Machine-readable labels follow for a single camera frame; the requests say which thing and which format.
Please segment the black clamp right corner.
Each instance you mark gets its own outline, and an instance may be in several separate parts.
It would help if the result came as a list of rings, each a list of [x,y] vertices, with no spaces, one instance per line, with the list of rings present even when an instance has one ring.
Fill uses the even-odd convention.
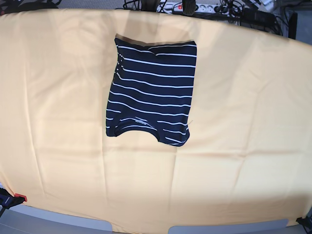
[[[299,217],[296,222],[303,227],[306,234],[312,234],[312,216],[306,216],[305,218]]]

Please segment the yellow table cloth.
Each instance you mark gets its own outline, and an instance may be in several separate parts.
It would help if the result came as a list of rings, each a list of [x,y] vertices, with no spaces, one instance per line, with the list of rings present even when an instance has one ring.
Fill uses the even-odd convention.
[[[190,138],[107,137],[115,36],[194,40]],[[312,206],[312,48],[244,27],[125,10],[0,18],[0,181],[27,205],[113,230],[287,219]]]

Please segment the white power strip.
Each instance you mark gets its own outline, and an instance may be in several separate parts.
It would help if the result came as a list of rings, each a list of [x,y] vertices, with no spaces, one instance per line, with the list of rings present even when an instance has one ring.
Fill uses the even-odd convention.
[[[213,4],[203,4],[203,3],[196,3],[196,11],[197,14],[213,14],[215,10],[218,9],[220,5],[213,5]],[[183,6],[181,2],[160,2],[158,5],[157,12],[159,13],[166,13],[166,14],[173,14],[183,13]]]

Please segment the navy white striped T-shirt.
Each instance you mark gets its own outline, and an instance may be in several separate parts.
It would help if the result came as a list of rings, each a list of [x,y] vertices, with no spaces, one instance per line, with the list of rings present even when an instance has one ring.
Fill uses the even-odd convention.
[[[174,147],[190,136],[197,46],[141,46],[115,38],[117,64],[106,107],[106,135],[144,131]]]

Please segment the red black clamp left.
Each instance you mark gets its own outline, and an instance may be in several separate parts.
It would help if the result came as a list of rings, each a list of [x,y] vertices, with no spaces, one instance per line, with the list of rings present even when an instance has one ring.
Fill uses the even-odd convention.
[[[27,202],[27,197],[19,194],[11,195],[4,188],[0,188],[0,216],[3,215],[5,210]]]

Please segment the black power adapter box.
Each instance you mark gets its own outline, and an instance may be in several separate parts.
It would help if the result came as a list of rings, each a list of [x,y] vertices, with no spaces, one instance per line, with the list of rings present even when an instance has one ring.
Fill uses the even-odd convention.
[[[244,8],[241,21],[258,26],[273,27],[275,25],[275,15],[252,8]]]

